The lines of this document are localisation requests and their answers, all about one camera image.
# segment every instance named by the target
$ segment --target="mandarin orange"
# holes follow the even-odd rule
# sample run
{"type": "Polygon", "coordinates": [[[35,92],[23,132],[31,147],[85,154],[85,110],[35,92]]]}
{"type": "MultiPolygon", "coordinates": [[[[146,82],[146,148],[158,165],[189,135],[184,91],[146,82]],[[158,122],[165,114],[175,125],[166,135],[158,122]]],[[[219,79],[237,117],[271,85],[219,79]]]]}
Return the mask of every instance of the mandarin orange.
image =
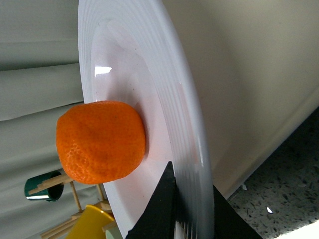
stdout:
{"type": "Polygon", "coordinates": [[[141,117],[123,102],[77,105],[57,122],[62,167],[80,183],[98,184],[129,175],[141,163],[145,145],[141,117]]]}

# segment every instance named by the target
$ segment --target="wooden skewer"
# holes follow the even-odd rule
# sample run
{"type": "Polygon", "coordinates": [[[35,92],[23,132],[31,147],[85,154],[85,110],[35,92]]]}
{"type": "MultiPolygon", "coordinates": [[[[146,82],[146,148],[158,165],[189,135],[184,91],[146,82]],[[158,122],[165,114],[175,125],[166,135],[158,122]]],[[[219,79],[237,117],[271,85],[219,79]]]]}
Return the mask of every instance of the wooden skewer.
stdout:
{"type": "Polygon", "coordinates": [[[82,215],[82,213],[75,213],[71,216],[72,219],[77,219],[82,215]]]}
{"type": "Polygon", "coordinates": [[[75,222],[76,222],[76,220],[71,218],[71,219],[51,228],[50,230],[47,230],[46,232],[42,233],[40,236],[42,239],[49,238],[49,237],[55,235],[57,232],[60,232],[60,231],[64,230],[65,228],[68,228],[69,226],[74,225],[75,222]]]}
{"type": "Polygon", "coordinates": [[[47,180],[43,181],[42,183],[38,184],[37,188],[29,191],[29,194],[31,195],[34,193],[38,193],[44,189],[53,187],[53,186],[61,184],[61,183],[66,184],[66,183],[69,183],[71,181],[73,181],[72,178],[70,178],[66,174],[62,174],[62,175],[56,176],[54,178],[47,179],[47,180]]]}
{"type": "Polygon", "coordinates": [[[109,204],[109,201],[107,201],[107,200],[104,200],[102,202],[98,202],[98,203],[94,204],[94,206],[102,209],[106,213],[112,213],[112,208],[109,204]]]}
{"type": "Polygon", "coordinates": [[[99,194],[100,194],[100,196],[101,196],[101,201],[104,201],[105,198],[104,198],[104,194],[103,194],[103,192],[102,192],[101,185],[100,185],[100,184],[97,184],[96,186],[97,186],[98,191],[99,191],[99,194]]]}
{"type": "Polygon", "coordinates": [[[76,193],[73,181],[70,182],[70,185],[71,185],[71,188],[72,188],[72,193],[73,193],[73,197],[74,197],[75,203],[78,206],[79,212],[82,212],[81,204],[80,204],[78,195],[76,193]]]}
{"type": "Polygon", "coordinates": [[[74,225],[70,225],[69,227],[67,227],[67,228],[65,228],[65,229],[63,229],[63,230],[61,230],[61,231],[59,231],[57,234],[54,234],[54,235],[50,236],[48,239],[57,239],[57,238],[59,238],[60,236],[66,234],[66,233],[68,233],[68,232],[70,232],[70,231],[72,230],[72,227],[73,227],[73,226],[74,226],[74,225]]]}
{"type": "Polygon", "coordinates": [[[116,221],[114,220],[114,221],[112,221],[111,223],[109,223],[109,224],[105,225],[104,227],[102,227],[102,231],[103,231],[103,232],[106,232],[106,230],[111,229],[111,228],[114,228],[114,227],[116,227],[116,226],[117,226],[117,223],[116,223],[116,221]]]}
{"type": "Polygon", "coordinates": [[[50,178],[50,179],[47,179],[45,181],[43,181],[41,184],[43,186],[55,186],[55,185],[58,185],[58,184],[61,184],[63,183],[64,181],[70,179],[70,177],[67,175],[67,174],[61,174],[59,176],[56,176],[56,177],[53,177],[53,178],[50,178]]]}
{"type": "Polygon", "coordinates": [[[31,194],[34,194],[34,193],[38,193],[38,192],[41,192],[42,190],[47,189],[47,188],[49,188],[49,187],[43,187],[43,186],[39,187],[38,186],[37,188],[30,190],[29,194],[31,195],[31,194]]]}

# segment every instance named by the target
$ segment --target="granite countertop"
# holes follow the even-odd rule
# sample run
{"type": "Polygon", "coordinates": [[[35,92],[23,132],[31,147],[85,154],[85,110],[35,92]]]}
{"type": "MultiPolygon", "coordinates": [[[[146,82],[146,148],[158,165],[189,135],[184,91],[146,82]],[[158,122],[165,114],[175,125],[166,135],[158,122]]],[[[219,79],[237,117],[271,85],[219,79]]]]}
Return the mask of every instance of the granite countertop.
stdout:
{"type": "Polygon", "coordinates": [[[319,108],[228,202],[265,239],[319,219],[319,108]]]}

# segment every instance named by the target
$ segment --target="yellow cup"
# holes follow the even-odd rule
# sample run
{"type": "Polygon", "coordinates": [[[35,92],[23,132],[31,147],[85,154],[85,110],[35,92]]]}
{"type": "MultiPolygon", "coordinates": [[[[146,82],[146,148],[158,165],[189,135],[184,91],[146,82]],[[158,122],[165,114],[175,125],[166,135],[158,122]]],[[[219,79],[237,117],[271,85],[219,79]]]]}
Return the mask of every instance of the yellow cup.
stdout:
{"type": "Polygon", "coordinates": [[[87,205],[66,239],[105,239],[102,227],[112,221],[114,218],[108,213],[87,205]]]}

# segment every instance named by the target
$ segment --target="orange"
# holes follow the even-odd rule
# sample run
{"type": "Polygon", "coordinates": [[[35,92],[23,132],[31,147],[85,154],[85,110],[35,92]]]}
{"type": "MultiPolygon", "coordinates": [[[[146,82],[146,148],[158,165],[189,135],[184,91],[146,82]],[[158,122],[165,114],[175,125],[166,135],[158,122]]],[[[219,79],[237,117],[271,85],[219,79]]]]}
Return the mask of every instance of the orange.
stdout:
{"type": "Polygon", "coordinates": [[[129,175],[141,163],[145,144],[141,117],[123,102],[77,105],[57,122],[62,167],[80,183],[98,184],[129,175]]]}

